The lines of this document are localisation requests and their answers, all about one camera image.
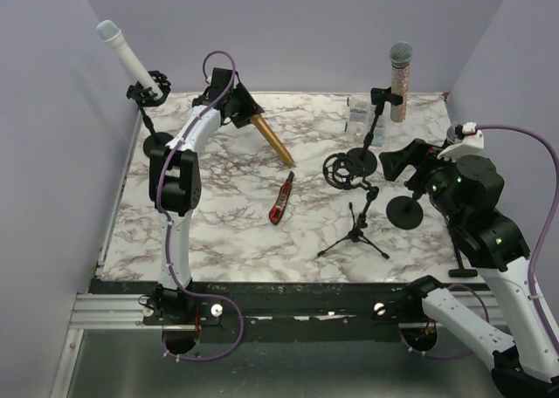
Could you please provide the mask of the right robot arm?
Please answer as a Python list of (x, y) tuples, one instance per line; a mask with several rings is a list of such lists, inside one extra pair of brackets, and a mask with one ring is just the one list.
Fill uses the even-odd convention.
[(516, 223), (496, 208), (504, 180), (485, 157), (453, 159), (444, 151), (415, 139), (401, 150), (380, 154), (383, 176), (390, 182), (406, 167), (415, 169), (405, 183), (413, 195), (392, 199), (387, 217), (403, 228), (415, 211), (412, 202), (428, 196), (446, 220), (452, 241), (492, 292), (510, 332), (462, 305), (432, 276), (407, 284), (399, 308), (408, 319), (441, 323), (484, 363), (503, 396), (556, 397), (558, 352), (550, 336), (558, 326), (542, 322), (542, 299), (529, 280), (533, 255)]

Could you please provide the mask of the red black utility knife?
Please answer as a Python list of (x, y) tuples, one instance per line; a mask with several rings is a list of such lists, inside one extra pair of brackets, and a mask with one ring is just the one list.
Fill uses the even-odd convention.
[(278, 225), (286, 211), (289, 197), (291, 195), (293, 186), (294, 172), (290, 171), (288, 177), (285, 179), (279, 189), (278, 196), (274, 205), (271, 207), (268, 218), (273, 225)]

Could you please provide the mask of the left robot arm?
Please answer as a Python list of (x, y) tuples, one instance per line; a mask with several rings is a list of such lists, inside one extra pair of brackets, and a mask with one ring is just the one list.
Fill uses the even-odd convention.
[(171, 294), (163, 312), (174, 323), (187, 322), (194, 311), (182, 289), (192, 280), (189, 262), (190, 221), (202, 194), (199, 154), (209, 138), (227, 123), (251, 123), (263, 109), (230, 69), (214, 68), (210, 83), (192, 102), (190, 117), (176, 136), (149, 155), (148, 191), (162, 220), (162, 266), (155, 294)]

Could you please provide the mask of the gold microphone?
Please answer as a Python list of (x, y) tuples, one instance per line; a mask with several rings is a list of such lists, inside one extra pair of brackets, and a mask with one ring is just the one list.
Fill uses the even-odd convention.
[(269, 127), (266, 120), (262, 117), (260, 113), (254, 114), (250, 118), (250, 122), (259, 130), (262, 136), (266, 139), (268, 144), (273, 148), (279, 158), (288, 166), (292, 167), (294, 165), (294, 160), (291, 154), (288, 152), (283, 142), (275, 134), (275, 132)]

